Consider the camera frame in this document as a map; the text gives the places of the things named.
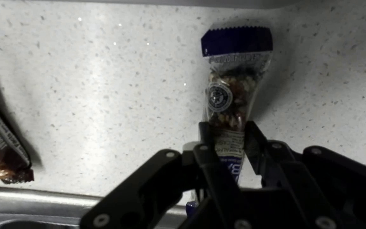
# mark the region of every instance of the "white countertop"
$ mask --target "white countertop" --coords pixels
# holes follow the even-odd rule
[[[366,1],[274,10],[0,1],[0,89],[40,161],[35,182],[12,187],[104,196],[159,149],[197,140],[208,74],[199,39],[232,20],[273,32],[254,110],[264,133],[366,164]],[[249,166],[241,182],[258,182]]]

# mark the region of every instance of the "granite countertop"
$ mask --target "granite countertop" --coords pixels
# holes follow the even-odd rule
[[[213,23],[272,29],[253,116],[295,150],[366,164],[366,1],[270,9],[0,1],[0,91],[34,149],[35,182],[104,196],[155,151],[197,140]],[[256,185],[248,164],[241,183]]]

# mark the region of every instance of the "kitchen counter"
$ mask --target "kitchen counter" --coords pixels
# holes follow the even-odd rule
[[[263,132],[366,164],[366,1],[272,10],[0,1],[0,103],[35,160],[35,182],[11,187],[104,196],[159,149],[197,140],[208,74],[199,39],[226,21],[272,29],[253,110]],[[249,164],[240,180],[258,185]]]

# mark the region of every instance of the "metal screw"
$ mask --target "metal screw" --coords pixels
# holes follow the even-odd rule
[[[315,155],[320,155],[320,154],[321,154],[321,150],[317,149],[317,147],[312,147],[312,149],[311,149],[311,152],[315,154]]]
[[[272,147],[273,149],[282,149],[282,145],[281,144],[272,144]]]
[[[203,150],[203,151],[207,151],[208,146],[207,145],[202,145],[202,146],[199,146],[199,149]]]
[[[174,152],[173,152],[173,151],[169,151],[169,152],[166,152],[166,156],[167,156],[167,158],[173,158],[173,156],[174,156]]]
[[[239,219],[234,224],[235,229],[251,229],[249,221]]]
[[[320,229],[337,229],[334,220],[326,216],[319,216],[315,220],[315,225],[317,225]]]
[[[94,224],[95,227],[103,227],[103,226],[105,226],[108,222],[109,222],[109,215],[106,215],[106,213],[100,213],[100,215],[98,215],[98,216],[94,219],[94,221],[93,221],[93,224]]]

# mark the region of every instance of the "stainless steel sink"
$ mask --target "stainless steel sink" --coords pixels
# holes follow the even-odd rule
[[[75,229],[80,217],[100,197],[56,192],[0,188],[0,229]],[[184,220],[183,207],[174,207],[156,229],[176,227]]]

